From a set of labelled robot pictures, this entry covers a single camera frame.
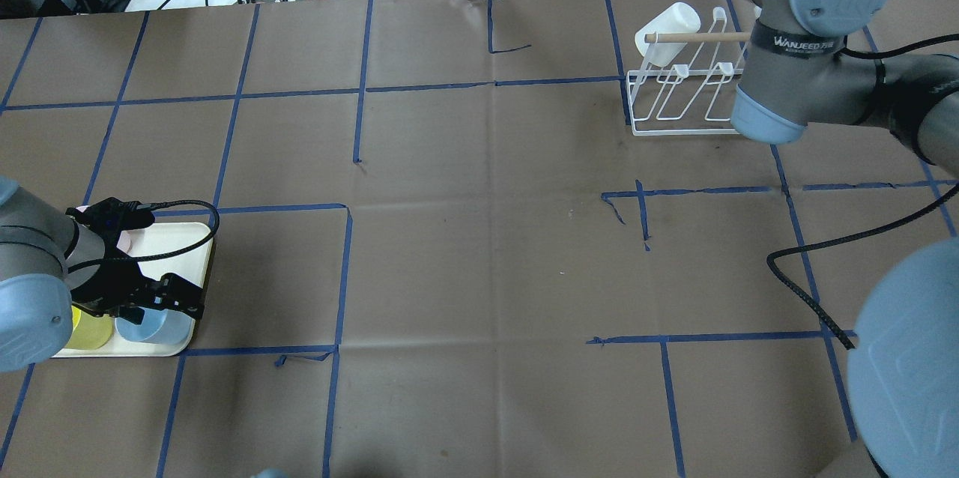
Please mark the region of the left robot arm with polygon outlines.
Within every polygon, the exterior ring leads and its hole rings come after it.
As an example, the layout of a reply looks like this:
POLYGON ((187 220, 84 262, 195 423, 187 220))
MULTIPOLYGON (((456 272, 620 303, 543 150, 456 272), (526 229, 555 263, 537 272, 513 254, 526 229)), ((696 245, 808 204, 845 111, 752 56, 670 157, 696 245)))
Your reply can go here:
POLYGON ((177 232, 168 252, 132 254, 170 242, 151 232, 155 214, 179 201, 121 201, 59 211, 2 178, 2 371, 51 357, 169 356, 182 351, 205 313, 205 275, 220 213, 177 232))

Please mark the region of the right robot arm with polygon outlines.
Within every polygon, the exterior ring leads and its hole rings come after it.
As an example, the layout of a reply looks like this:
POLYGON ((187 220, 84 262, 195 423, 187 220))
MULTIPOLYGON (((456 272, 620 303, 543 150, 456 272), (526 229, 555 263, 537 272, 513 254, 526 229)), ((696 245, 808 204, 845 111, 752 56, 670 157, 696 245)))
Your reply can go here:
MULTIPOLYGON (((922 48, 928 38, 885 52, 849 49, 888 0, 749 0, 760 11, 730 122, 768 145, 798 140, 811 123, 884 127, 916 157, 957 174, 957 58, 922 48)), ((848 400, 859 433, 856 468, 839 459, 833 476, 957 475, 957 239, 907 256, 874 287, 859 312, 856 340, 778 266, 778 260, 901 228, 957 197, 907 217, 767 256, 771 273, 800 297, 848 352, 848 400)))

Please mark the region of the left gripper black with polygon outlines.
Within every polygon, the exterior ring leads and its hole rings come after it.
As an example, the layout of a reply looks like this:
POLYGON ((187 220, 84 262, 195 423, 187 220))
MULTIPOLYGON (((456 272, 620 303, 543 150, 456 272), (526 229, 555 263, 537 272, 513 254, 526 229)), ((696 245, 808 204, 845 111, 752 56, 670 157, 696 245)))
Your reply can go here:
MULTIPOLYGON (((71 264, 99 258, 127 258, 115 241, 81 238, 71 250, 71 264)), ((144 276, 135 262, 107 262, 71 274, 72 305, 92 315, 143 322, 146 310, 170 310, 201 320, 205 313, 202 287, 175 273, 155 281, 144 276)))

